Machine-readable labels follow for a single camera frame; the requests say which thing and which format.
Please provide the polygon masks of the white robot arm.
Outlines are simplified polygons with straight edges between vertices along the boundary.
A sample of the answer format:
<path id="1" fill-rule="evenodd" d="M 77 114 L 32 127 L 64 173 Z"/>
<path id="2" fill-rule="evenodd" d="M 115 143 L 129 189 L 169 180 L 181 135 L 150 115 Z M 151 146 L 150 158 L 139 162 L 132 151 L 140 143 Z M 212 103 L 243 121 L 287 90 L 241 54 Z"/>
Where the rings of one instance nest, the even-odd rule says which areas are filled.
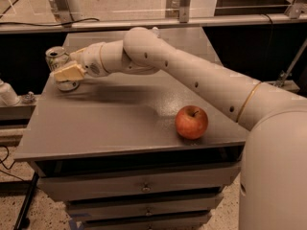
<path id="1" fill-rule="evenodd" d="M 97 67 L 162 70 L 248 130 L 242 157 L 239 230 L 307 230 L 307 99 L 174 48 L 157 29 L 132 28 L 112 43 L 71 54 L 56 81 L 78 81 Z"/>

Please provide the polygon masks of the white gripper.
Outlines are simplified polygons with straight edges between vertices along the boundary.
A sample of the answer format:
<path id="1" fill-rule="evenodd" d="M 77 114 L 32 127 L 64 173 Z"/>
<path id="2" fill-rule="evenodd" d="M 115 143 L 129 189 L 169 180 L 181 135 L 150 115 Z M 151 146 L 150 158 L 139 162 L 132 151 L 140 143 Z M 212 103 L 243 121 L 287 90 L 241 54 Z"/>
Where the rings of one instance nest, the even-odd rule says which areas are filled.
<path id="1" fill-rule="evenodd" d="M 80 81 L 84 78 L 85 73 L 91 77 L 106 77 L 108 71 L 105 69 L 101 50 L 105 45 L 104 42 L 94 43 L 70 53 L 70 61 L 53 72 L 56 81 Z"/>

